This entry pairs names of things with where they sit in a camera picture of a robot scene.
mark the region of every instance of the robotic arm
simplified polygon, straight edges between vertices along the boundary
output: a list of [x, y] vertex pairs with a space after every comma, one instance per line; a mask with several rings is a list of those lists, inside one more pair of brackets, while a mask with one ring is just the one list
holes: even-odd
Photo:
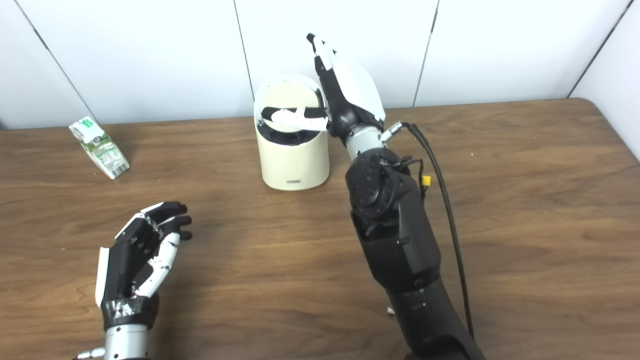
[[408, 168], [415, 161], [386, 146], [403, 126], [414, 135], [417, 128], [398, 123], [384, 131], [385, 112], [368, 73], [314, 35], [307, 40], [329, 108], [270, 108], [263, 117], [303, 129], [324, 126], [346, 146], [352, 160], [346, 174], [351, 219], [371, 273], [386, 289], [412, 350], [408, 357], [485, 360], [442, 284], [440, 251], [422, 202], [424, 187]]
[[147, 359], [147, 331], [156, 322], [160, 287], [173, 265], [181, 240], [191, 239], [182, 226], [187, 207], [160, 202], [140, 210], [115, 237], [100, 248], [95, 302], [102, 309], [104, 347], [81, 352], [74, 360]]

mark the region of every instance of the green label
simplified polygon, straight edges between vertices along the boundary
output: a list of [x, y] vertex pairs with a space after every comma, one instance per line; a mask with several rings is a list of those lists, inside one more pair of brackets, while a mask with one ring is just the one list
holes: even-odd
[[92, 127], [93, 126], [93, 122], [91, 122], [91, 120], [89, 119], [83, 119], [82, 121], [80, 121], [80, 124], [86, 126], [86, 127]]

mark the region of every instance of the black robot arm segment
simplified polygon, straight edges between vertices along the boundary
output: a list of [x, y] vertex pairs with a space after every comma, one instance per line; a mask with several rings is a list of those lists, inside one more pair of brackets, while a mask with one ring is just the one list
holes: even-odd
[[409, 162], [389, 149], [371, 149], [347, 171], [351, 218], [369, 268], [415, 355], [484, 360], [442, 284], [440, 251]]

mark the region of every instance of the white wall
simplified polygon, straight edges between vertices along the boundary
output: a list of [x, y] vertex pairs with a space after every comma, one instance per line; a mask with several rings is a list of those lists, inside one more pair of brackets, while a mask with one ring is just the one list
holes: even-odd
[[313, 33], [358, 62], [385, 107], [411, 106], [437, 0], [236, 0], [256, 91], [274, 74], [317, 79]]
[[13, 0], [0, 0], [0, 129], [72, 122], [88, 113]]
[[233, 0], [19, 3], [99, 122], [251, 113]]
[[572, 97], [589, 99], [640, 160], [640, 2], [634, 2]]
[[566, 97], [628, 0], [441, 0], [416, 106]]
[[386, 107], [566, 97], [629, 0], [17, 1], [88, 109], [0, 0], [7, 127], [89, 110], [101, 122], [249, 115], [252, 85], [316, 78], [308, 32], [367, 69]]

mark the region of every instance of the wood grain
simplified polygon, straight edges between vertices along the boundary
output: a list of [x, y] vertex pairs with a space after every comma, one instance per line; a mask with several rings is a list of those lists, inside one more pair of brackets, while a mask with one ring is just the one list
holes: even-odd
[[[580, 99], [394, 109], [432, 143], [488, 359], [637, 359], [640, 167]], [[104, 126], [132, 168], [109, 180], [66, 128], [0, 132], [0, 357], [70, 359], [104, 339], [97, 250], [134, 211], [189, 206], [150, 353], [164, 359], [401, 359], [348, 217], [346, 150], [304, 192], [260, 178], [250, 119]], [[408, 133], [399, 154], [423, 157]], [[461, 310], [442, 200], [428, 214]]]

